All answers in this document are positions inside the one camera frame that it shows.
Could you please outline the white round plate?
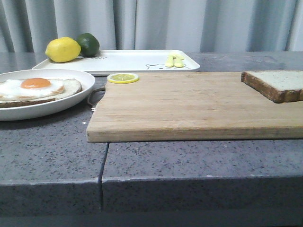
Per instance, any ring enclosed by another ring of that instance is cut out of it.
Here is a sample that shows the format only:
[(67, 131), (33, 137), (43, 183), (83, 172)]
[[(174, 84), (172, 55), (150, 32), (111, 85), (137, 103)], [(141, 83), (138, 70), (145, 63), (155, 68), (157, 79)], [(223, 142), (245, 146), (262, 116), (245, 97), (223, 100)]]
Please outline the white round plate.
[(95, 84), (95, 77), (93, 75), (83, 71), (66, 69), (33, 69), (7, 72), (0, 75), (0, 81), (3, 82), (7, 79), (27, 79), (36, 77), (45, 79), (76, 79), (81, 83), (82, 91), (63, 99), (42, 104), (1, 108), (1, 121), (26, 120), (63, 111), (78, 104), (86, 98), (93, 90), (93, 86)]

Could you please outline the wooden cutting board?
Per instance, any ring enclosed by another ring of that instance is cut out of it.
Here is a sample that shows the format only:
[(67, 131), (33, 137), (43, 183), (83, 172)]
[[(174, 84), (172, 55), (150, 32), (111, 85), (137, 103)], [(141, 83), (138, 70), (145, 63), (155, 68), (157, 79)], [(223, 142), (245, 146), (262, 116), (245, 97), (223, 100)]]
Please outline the wooden cutting board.
[(240, 72), (140, 73), (106, 83), (88, 142), (300, 139), (302, 102), (276, 104), (241, 82)]

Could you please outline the yellow lemon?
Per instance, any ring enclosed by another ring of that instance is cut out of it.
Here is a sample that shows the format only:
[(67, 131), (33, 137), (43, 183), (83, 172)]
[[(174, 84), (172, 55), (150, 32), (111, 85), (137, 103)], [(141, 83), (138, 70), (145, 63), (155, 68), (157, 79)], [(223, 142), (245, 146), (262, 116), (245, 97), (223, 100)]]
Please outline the yellow lemon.
[(81, 46), (70, 37), (61, 37), (49, 42), (45, 54), (52, 61), (63, 63), (72, 61), (79, 56)]

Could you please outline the green lime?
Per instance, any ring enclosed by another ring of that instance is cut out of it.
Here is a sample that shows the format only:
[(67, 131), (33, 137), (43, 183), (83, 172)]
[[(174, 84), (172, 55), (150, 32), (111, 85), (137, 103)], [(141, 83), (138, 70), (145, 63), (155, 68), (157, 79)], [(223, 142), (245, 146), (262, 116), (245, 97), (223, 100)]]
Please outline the green lime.
[(91, 33), (80, 34), (77, 39), (77, 43), (81, 47), (81, 55), (83, 57), (93, 57), (95, 56), (100, 48), (99, 41)]

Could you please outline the pale yellow plastic fork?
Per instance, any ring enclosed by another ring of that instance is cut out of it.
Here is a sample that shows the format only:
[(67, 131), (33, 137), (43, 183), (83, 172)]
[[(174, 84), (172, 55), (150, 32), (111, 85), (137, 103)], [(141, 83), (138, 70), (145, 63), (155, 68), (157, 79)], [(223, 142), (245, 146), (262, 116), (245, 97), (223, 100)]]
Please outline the pale yellow plastic fork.
[(174, 58), (175, 56), (173, 54), (169, 54), (167, 56), (166, 62), (165, 62), (165, 66), (166, 67), (173, 67), (174, 66)]

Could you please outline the lemon slice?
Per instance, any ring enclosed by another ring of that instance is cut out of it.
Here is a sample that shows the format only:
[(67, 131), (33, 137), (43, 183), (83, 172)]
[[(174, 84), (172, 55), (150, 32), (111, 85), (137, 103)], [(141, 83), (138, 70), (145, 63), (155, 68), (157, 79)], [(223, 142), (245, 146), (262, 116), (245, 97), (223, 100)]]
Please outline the lemon slice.
[(128, 84), (137, 82), (139, 76), (133, 73), (115, 73), (108, 75), (107, 80), (108, 82), (115, 84)]

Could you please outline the white bear-print tray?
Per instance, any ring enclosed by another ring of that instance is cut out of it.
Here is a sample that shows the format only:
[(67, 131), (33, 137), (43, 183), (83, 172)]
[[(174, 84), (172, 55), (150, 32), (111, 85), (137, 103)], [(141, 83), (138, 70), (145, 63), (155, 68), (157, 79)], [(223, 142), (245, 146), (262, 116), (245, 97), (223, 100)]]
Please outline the white bear-print tray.
[[(166, 67), (169, 55), (177, 55), (184, 66)], [(198, 71), (200, 65), (179, 50), (101, 50), (92, 58), (79, 56), (65, 63), (46, 59), (33, 68), (79, 70), (101, 76), (118, 72)]]

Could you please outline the bread slice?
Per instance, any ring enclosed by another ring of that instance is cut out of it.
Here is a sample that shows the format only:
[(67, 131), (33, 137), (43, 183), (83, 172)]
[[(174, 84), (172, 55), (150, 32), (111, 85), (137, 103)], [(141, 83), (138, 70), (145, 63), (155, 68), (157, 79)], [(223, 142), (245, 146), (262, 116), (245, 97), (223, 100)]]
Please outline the bread slice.
[(52, 95), (48, 97), (35, 98), (32, 100), (17, 100), (17, 101), (0, 101), (1, 108), (11, 108), (11, 107), (20, 107), (28, 105), (42, 104), (46, 102), (56, 101), (63, 99), (74, 94), (77, 94), (82, 91), (81, 83), (76, 79), (57, 79), (61, 80), (64, 85), (64, 91), (57, 95)]
[(300, 70), (258, 70), (241, 73), (241, 82), (274, 103), (303, 100), (303, 72)]

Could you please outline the grey pleated curtain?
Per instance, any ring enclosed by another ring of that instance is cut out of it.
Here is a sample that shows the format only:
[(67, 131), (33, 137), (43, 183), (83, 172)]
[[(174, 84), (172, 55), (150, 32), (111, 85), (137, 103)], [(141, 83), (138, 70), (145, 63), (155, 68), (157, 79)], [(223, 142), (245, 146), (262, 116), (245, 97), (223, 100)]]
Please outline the grey pleated curtain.
[(3, 0), (1, 52), (93, 34), (103, 49), (301, 51), (300, 0)]

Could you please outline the fried egg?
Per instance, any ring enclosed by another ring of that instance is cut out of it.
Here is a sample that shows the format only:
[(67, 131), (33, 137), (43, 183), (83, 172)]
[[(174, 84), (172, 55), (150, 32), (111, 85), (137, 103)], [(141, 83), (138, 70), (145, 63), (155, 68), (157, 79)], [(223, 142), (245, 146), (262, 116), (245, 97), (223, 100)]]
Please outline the fried egg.
[(57, 79), (8, 79), (0, 84), (0, 100), (32, 100), (35, 98), (57, 95), (62, 93), (63, 91), (63, 82)]

